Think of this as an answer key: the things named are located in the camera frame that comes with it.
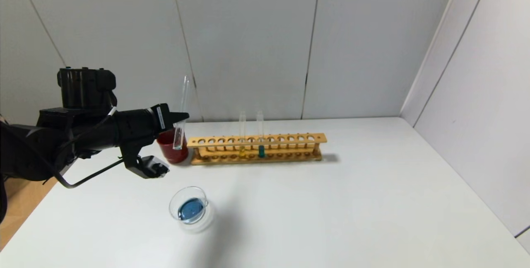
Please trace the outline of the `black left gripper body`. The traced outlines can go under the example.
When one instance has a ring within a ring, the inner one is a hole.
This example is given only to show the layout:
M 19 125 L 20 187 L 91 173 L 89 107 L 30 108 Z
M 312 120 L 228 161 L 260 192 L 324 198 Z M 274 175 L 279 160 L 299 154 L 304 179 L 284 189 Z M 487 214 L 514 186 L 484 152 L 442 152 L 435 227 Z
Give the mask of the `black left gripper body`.
M 120 113 L 120 144 L 151 145 L 159 134 L 173 125 L 167 104 L 157 104 L 151 108 L 122 111 Z

